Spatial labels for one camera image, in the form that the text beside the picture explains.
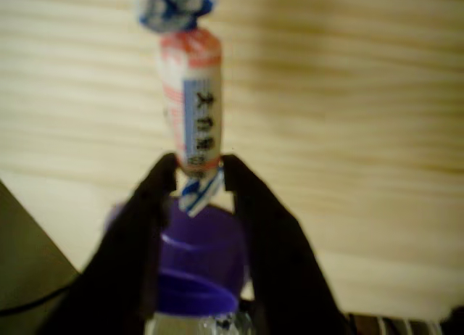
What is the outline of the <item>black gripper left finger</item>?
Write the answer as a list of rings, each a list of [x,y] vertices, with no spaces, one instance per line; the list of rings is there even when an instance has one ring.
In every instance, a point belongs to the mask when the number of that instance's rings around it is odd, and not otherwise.
[[[143,334],[156,310],[165,200],[177,159],[163,155],[109,226],[85,270],[38,334]]]

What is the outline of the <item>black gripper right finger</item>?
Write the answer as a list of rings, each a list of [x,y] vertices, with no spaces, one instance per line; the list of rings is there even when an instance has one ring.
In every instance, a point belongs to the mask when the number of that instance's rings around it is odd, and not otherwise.
[[[350,334],[298,220],[237,156],[223,156],[246,239],[257,334]]]

